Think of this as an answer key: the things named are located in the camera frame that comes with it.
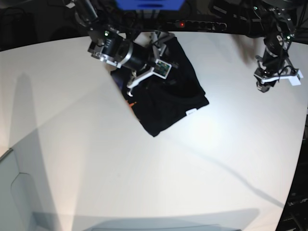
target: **black cloth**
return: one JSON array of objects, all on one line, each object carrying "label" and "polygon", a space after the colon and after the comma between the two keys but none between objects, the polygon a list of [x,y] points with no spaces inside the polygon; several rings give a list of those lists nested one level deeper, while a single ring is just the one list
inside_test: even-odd
[{"label": "black cloth", "polygon": [[166,80],[152,76],[142,81],[133,89],[133,97],[127,95],[126,87],[131,71],[122,67],[111,73],[144,129],[154,137],[184,118],[187,111],[209,104],[177,38],[166,45],[169,55],[163,60],[177,63],[179,67],[171,68]]}]

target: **white table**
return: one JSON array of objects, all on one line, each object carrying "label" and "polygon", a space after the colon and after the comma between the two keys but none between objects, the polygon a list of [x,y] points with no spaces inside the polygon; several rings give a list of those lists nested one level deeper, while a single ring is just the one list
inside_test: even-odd
[{"label": "white table", "polygon": [[262,39],[176,35],[210,105],[156,138],[87,53],[89,38],[0,53],[9,146],[54,230],[275,230],[304,131],[308,47],[289,52],[302,85],[263,94],[253,77]]}]

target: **clothing label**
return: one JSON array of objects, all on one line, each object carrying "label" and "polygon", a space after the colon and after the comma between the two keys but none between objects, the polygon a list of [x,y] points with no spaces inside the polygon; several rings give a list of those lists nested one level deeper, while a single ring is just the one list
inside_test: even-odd
[{"label": "clothing label", "polygon": [[194,112],[196,112],[196,111],[197,111],[197,108],[188,110],[188,111],[186,112],[186,115],[188,116],[188,115],[190,115],[190,114],[192,114],[192,113],[194,113]]}]

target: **blue object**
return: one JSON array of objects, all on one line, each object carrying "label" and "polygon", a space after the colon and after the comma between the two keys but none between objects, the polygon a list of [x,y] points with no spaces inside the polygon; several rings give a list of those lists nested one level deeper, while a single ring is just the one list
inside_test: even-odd
[{"label": "blue object", "polygon": [[168,10],[178,11],[185,0],[116,0],[122,10]]}]

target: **black t-shirt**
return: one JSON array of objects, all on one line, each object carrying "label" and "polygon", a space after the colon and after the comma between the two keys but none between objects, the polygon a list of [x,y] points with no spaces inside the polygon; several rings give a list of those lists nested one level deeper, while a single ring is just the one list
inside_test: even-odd
[{"label": "black t-shirt", "polygon": [[209,104],[177,38],[166,45],[169,55],[162,59],[179,65],[170,70],[166,80],[157,76],[147,78],[133,89],[130,97],[126,85],[131,71],[122,67],[111,73],[144,129],[154,137],[190,112]]}]

